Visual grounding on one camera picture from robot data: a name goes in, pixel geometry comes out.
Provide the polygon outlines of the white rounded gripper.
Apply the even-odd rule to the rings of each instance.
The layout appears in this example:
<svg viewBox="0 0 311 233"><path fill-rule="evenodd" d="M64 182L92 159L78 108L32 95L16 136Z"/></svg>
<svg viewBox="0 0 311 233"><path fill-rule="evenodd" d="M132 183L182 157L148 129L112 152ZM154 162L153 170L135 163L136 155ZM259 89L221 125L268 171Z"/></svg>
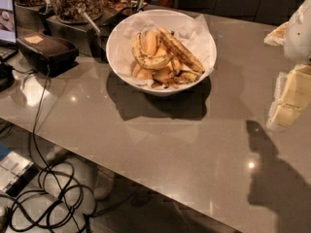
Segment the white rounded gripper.
<svg viewBox="0 0 311 233"><path fill-rule="evenodd" d="M266 127L283 132L292 126L311 104L311 0L305 0L291 16L264 40L270 46L283 46L284 55L296 64L289 72L280 72L276 80L274 101Z"/></svg>

